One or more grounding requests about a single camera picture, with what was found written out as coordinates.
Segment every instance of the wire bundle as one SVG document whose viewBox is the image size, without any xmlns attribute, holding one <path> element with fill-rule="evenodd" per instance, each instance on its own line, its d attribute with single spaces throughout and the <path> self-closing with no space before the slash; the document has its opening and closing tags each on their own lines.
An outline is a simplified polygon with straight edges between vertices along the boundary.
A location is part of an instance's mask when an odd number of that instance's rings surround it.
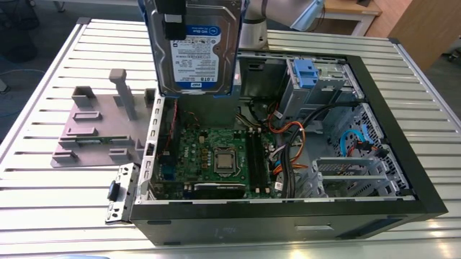
<svg viewBox="0 0 461 259">
<path fill-rule="evenodd" d="M 322 106 L 320 108 L 315 109 L 301 121 L 301 128 L 307 127 L 308 123 L 315 120 L 318 116 L 320 116 L 324 112 L 327 112 L 334 107 L 355 107 L 360 103 L 358 101 L 351 102 L 340 102 Z M 291 144 L 297 136 L 299 132 L 295 131 L 291 133 L 288 142 L 284 145 L 284 149 L 281 151 L 281 173 L 283 173 L 283 187 L 281 187 L 281 197 L 283 198 L 292 198 L 293 197 L 293 172 L 292 172 L 292 164 L 289 160 L 289 147 Z"/>
</svg>

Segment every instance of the hard drive label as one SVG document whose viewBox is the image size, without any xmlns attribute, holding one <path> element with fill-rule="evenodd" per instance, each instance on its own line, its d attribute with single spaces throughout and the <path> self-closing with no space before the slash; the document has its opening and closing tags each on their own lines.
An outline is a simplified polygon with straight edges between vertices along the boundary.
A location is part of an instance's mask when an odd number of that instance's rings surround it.
<svg viewBox="0 0 461 259">
<path fill-rule="evenodd" d="M 187 25 L 185 40 L 172 40 L 173 79 L 181 88 L 212 88 L 217 81 L 217 26 Z"/>
</svg>

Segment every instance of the metal bracket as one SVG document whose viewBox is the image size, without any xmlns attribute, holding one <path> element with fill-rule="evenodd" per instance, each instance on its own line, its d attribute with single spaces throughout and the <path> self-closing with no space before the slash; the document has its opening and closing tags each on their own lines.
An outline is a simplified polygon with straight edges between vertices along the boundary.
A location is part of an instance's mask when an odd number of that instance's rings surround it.
<svg viewBox="0 0 461 259">
<path fill-rule="evenodd" d="M 116 178 L 108 189 L 109 200 L 105 224 L 130 224 L 129 215 L 134 201 L 136 183 L 140 166 L 126 163 L 117 169 Z"/>
</svg>

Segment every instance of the side panel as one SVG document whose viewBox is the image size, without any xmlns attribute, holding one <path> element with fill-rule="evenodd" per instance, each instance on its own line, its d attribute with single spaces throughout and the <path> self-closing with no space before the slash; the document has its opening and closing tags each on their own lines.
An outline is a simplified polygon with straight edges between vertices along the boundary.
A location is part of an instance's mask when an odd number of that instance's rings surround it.
<svg viewBox="0 0 461 259">
<path fill-rule="evenodd" d="M 386 215 L 133 221 L 156 245 L 366 238 L 410 219 Z"/>
</svg>

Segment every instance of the cpu socket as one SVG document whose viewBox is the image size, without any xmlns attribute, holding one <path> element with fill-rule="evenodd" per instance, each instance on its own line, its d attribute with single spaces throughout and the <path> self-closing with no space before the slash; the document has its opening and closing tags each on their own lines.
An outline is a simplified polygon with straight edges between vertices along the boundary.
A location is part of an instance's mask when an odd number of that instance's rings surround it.
<svg viewBox="0 0 461 259">
<path fill-rule="evenodd" d="M 235 151 L 215 149 L 215 173 L 228 177 L 235 173 Z"/>
</svg>

